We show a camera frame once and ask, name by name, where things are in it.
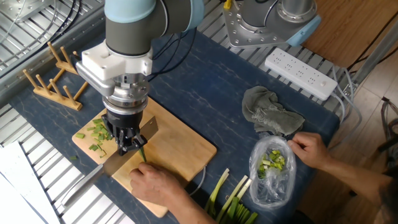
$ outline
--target power strip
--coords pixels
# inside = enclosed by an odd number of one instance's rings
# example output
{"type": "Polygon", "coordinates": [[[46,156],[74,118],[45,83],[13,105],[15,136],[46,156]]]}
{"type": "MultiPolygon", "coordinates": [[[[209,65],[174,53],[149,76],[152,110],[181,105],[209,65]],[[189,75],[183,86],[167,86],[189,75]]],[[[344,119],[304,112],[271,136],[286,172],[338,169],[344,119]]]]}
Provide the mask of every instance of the power strip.
{"type": "Polygon", "coordinates": [[[321,100],[327,100],[337,86],[333,79],[279,48],[266,58],[265,65],[321,100]]]}

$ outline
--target person's hand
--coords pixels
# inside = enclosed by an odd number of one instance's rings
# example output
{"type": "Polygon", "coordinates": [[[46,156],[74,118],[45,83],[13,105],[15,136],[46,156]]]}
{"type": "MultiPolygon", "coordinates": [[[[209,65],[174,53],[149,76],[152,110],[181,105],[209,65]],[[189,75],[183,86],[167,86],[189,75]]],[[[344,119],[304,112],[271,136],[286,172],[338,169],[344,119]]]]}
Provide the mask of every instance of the person's hand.
{"type": "Polygon", "coordinates": [[[133,196],[166,206],[174,195],[185,192],[178,180],[161,167],[146,163],[138,165],[138,169],[130,172],[131,193],[133,196]]]}
{"type": "Polygon", "coordinates": [[[287,144],[306,165],[312,168],[323,169],[332,161],[319,134],[297,133],[287,144]]]}

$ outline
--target clear plastic bag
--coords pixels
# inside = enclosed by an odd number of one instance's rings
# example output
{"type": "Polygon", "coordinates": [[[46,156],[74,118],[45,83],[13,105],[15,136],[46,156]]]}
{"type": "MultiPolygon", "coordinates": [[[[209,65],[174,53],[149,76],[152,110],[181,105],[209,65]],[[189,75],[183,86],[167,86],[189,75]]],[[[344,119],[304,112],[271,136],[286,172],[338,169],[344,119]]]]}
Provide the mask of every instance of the clear plastic bag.
{"type": "Polygon", "coordinates": [[[250,156],[249,161],[250,179],[253,183],[250,186],[252,201],[264,210],[274,210],[284,206],[292,196],[295,175],[296,160],[291,148],[284,138],[278,136],[264,136],[257,144],[250,156]],[[273,150],[279,150],[285,158],[285,166],[282,170],[271,167],[266,171],[266,177],[260,179],[258,169],[264,158],[273,150]]]}

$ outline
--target rag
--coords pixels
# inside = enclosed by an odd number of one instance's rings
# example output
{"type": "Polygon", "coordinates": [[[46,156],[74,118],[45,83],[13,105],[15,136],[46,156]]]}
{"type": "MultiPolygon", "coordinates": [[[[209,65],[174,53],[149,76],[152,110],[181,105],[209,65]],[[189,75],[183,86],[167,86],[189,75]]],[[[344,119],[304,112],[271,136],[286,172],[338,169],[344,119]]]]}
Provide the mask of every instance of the rag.
{"type": "Polygon", "coordinates": [[[254,123],[256,132],[272,131],[277,136],[294,133],[305,121],[299,114],[286,111],[278,103],[276,94],[263,86],[244,92],[242,112],[248,121],[254,123]]]}

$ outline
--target wooden floor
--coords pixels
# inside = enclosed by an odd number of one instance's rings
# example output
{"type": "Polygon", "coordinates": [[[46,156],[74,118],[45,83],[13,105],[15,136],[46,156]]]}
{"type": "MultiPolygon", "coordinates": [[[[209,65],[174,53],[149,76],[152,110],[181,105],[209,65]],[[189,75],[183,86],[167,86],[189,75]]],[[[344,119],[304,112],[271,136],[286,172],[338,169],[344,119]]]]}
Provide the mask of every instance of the wooden floor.
{"type": "MultiPolygon", "coordinates": [[[[381,123],[381,98],[389,98],[398,106],[398,54],[380,63],[357,91],[354,103],[362,112],[360,127],[332,152],[335,158],[355,166],[382,172],[386,167],[386,153],[376,152],[378,145],[386,141],[381,123]]],[[[389,120],[397,118],[390,110],[389,120]]],[[[343,139],[358,120],[352,113],[335,134],[331,146],[343,139]]],[[[299,210],[316,224],[373,223],[378,210],[364,198],[350,197],[349,187],[331,175],[318,172],[303,197],[299,210]]]]}
{"type": "Polygon", "coordinates": [[[348,67],[398,11],[397,0],[316,0],[322,23],[304,46],[348,67]]]}

